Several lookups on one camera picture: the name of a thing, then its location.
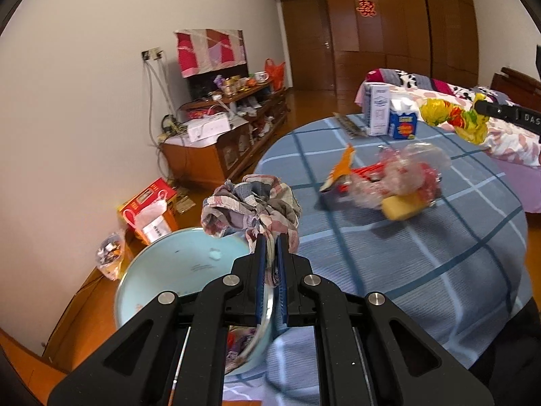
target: wooden wardrobe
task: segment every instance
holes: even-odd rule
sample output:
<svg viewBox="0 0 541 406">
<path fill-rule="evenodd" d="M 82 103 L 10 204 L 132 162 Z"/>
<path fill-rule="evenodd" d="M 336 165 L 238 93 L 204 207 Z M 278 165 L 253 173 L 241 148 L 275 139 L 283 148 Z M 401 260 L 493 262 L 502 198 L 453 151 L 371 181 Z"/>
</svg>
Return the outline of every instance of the wooden wardrobe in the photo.
<svg viewBox="0 0 541 406">
<path fill-rule="evenodd" d="M 358 109 L 353 104 L 356 91 L 366 73 L 376 68 L 419 73 L 464 87 L 477 85 L 473 0 L 368 0 L 375 3 L 374 17 L 356 10 L 359 0 L 326 1 L 341 112 Z M 290 6 L 289 0 L 285 10 Z"/>
</svg>

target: cup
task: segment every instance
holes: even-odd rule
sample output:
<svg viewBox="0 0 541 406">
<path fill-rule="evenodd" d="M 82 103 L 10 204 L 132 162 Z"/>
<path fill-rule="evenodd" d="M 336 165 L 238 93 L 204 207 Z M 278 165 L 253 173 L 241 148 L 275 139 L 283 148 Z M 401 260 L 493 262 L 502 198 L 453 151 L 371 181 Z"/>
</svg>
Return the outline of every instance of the cup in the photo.
<svg viewBox="0 0 541 406">
<path fill-rule="evenodd" d="M 263 84 L 264 82 L 268 81 L 269 74 L 267 72 L 257 72 L 254 73 L 254 78 L 258 84 Z"/>
</svg>

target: silver screw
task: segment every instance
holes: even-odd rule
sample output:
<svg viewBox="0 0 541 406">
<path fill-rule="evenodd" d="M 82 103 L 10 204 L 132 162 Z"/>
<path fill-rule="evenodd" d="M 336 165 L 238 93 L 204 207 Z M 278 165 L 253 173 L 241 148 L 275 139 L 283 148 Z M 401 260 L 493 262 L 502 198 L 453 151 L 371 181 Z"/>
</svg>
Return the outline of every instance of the silver screw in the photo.
<svg viewBox="0 0 541 406">
<path fill-rule="evenodd" d="M 370 293 L 369 302 L 372 305 L 383 305 L 385 302 L 385 296 L 383 296 L 381 293 Z"/>
<path fill-rule="evenodd" d="M 175 294 L 171 292 L 163 292 L 158 296 L 158 302 L 167 305 L 168 303 L 173 303 L 175 300 Z"/>
<path fill-rule="evenodd" d="M 315 287 L 316 285 L 321 284 L 321 278 L 317 275 L 306 275 L 304 282 L 306 285 Z"/>
<path fill-rule="evenodd" d="M 240 278 L 237 275 L 227 275 L 222 281 L 226 286 L 233 287 L 240 282 Z"/>
</svg>

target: wall socket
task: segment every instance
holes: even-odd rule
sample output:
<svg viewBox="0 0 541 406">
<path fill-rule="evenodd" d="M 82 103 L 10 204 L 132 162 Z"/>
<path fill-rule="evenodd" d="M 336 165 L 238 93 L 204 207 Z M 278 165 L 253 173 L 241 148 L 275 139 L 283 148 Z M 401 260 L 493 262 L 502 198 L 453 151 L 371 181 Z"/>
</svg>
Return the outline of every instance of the wall socket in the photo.
<svg viewBox="0 0 541 406">
<path fill-rule="evenodd" d="M 153 59 L 156 61 L 156 59 L 160 59 L 162 57 L 163 50 L 159 47 L 153 47 L 149 50 L 144 50 L 141 52 L 141 58 L 143 58 L 143 61 L 148 61 L 149 59 Z"/>
</svg>

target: yellow sponge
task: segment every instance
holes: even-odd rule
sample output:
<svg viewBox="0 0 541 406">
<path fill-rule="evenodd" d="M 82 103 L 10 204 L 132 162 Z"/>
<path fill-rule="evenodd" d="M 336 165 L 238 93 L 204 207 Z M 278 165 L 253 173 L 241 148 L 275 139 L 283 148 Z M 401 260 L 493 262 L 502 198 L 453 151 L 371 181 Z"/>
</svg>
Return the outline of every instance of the yellow sponge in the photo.
<svg viewBox="0 0 541 406">
<path fill-rule="evenodd" d="M 428 203 L 421 199 L 418 192 L 409 195 L 393 195 L 383 199 L 381 210 L 392 221 L 403 221 L 420 213 Z"/>
</svg>

